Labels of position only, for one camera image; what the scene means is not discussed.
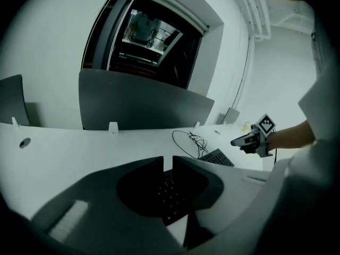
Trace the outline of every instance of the black keyboard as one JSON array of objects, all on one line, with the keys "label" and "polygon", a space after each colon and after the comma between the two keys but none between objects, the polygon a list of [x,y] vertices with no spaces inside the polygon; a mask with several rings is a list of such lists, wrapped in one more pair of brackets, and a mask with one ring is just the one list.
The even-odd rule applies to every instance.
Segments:
[{"label": "black keyboard", "polygon": [[162,207],[162,219],[166,226],[176,222],[189,213],[187,197],[178,189],[172,170],[164,172],[164,181],[157,190]]},{"label": "black keyboard", "polygon": [[234,167],[235,165],[225,156],[221,150],[216,149],[211,153],[204,155],[199,158],[200,160],[204,160],[205,162],[213,163],[213,164],[221,164],[225,166]]}]

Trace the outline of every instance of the gray privacy panel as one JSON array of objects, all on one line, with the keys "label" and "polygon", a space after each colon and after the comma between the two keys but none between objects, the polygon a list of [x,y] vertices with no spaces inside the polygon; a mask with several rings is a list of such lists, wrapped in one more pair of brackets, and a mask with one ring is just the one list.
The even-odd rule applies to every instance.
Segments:
[{"label": "gray privacy panel", "polygon": [[79,104],[86,130],[187,128],[205,124],[214,101],[185,89],[131,74],[84,69]]},{"label": "gray privacy panel", "polygon": [[0,80],[0,122],[12,124],[15,117],[19,125],[29,125],[20,74]]}]

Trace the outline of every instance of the person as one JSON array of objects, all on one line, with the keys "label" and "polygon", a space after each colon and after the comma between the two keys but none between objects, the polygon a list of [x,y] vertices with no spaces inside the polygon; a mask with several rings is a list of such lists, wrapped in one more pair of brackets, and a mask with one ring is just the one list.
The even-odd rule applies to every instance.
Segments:
[{"label": "person", "polygon": [[[332,57],[332,54],[335,54],[335,51],[329,42],[324,27],[317,17],[315,18],[311,42],[317,77],[319,77],[327,64],[327,61]],[[289,129],[273,132],[267,138],[269,151],[277,148],[301,148],[314,141],[315,136],[307,120]]]},{"label": "person", "polygon": [[133,41],[142,45],[152,45],[160,28],[161,21],[157,18],[139,12],[131,20],[130,32]]}]

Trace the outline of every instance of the white desk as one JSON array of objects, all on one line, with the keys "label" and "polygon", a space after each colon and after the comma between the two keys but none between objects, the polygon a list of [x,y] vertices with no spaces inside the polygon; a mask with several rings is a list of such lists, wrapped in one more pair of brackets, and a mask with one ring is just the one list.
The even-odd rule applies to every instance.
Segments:
[{"label": "white desk", "polygon": [[[230,141],[243,135],[234,125],[179,129],[203,136],[209,152],[219,148],[235,167],[262,170],[257,155],[246,155]],[[32,218],[51,198],[84,176],[102,169],[156,156],[164,156],[164,170],[172,169],[172,156],[187,156],[172,139],[173,130],[106,131],[44,129],[0,123],[0,188],[13,210]],[[176,142],[193,156],[197,146],[184,133]],[[24,149],[20,142],[30,138]]]}]

